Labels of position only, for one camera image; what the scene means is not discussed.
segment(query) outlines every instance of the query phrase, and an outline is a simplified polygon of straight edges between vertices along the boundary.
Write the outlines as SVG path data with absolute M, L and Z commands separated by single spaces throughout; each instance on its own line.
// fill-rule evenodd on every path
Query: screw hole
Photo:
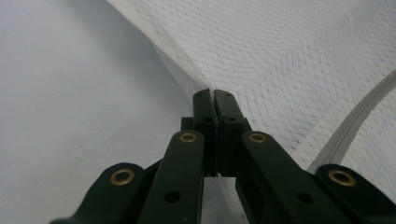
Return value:
M 353 187 L 356 185 L 356 179 L 342 170 L 330 170 L 328 175 L 332 181 L 339 185 L 346 187 Z
M 253 133 L 248 138 L 250 139 L 250 141 L 255 143 L 263 143 L 267 140 L 264 134 L 261 133 Z
M 170 191 L 165 194 L 164 198 L 168 203 L 177 203 L 180 200 L 180 194 L 177 191 Z
M 297 199 L 302 203 L 312 203 L 314 201 L 311 195 L 304 192 L 298 193 Z
M 110 177 L 110 183 L 115 186 L 126 185 L 134 179 L 134 171 L 130 169 L 120 169 Z
M 179 137 L 180 141 L 182 142 L 193 142 L 197 139 L 197 135 L 193 134 L 193 133 L 183 133 L 180 137 Z

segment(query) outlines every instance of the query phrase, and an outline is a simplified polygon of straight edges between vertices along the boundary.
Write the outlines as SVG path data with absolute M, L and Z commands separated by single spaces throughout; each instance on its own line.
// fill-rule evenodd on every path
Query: dark green metal part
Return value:
M 190 141 L 181 140 L 183 136 Z M 200 222 L 204 146 L 204 137 L 196 131 L 172 137 L 137 223 Z
M 269 134 L 252 132 L 227 91 L 198 91 L 161 161 L 105 170 L 77 212 L 52 224 L 199 223 L 204 176 L 236 177 L 249 223 L 396 223 L 396 206 L 340 165 L 302 170 Z

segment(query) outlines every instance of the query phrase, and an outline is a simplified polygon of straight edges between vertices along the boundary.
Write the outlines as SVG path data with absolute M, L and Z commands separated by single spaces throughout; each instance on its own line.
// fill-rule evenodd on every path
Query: white mesh fabric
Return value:
M 363 122 L 341 162 L 396 202 L 396 149 L 389 139 L 396 142 L 396 89 Z
M 252 128 L 303 168 L 396 69 L 396 1 L 109 2 L 152 40 L 189 98 L 232 92 Z

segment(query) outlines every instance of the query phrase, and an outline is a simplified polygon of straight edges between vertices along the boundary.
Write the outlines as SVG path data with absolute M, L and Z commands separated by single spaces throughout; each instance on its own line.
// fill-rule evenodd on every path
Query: white table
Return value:
M 107 167 L 159 160 L 191 103 L 105 1 L 0 3 L 0 222 L 71 216 Z M 230 223 L 207 179 L 203 223 Z

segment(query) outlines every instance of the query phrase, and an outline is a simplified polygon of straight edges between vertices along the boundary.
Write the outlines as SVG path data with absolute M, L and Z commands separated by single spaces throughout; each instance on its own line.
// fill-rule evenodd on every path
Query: brass grommet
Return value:
M 120 174 L 127 174 L 128 176 L 126 178 L 123 178 L 121 180 L 117 179 L 117 175 Z M 116 172 L 114 172 L 111 177 L 110 177 L 110 183 L 115 186 L 122 186 L 126 185 L 129 182 L 131 182 L 134 179 L 134 171 L 130 169 L 120 169 Z
M 356 179 L 349 173 L 342 170 L 330 170 L 329 178 L 342 186 L 353 187 L 356 185 Z
M 179 139 L 182 142 L 193 142 L 197 139 L 197 135 L 194 133 L 183 133 Z
M 267 140 L 265 135 L 262 133 L 253 133 L 248 137 L 248 139 L 255 143 L 264 143 Z

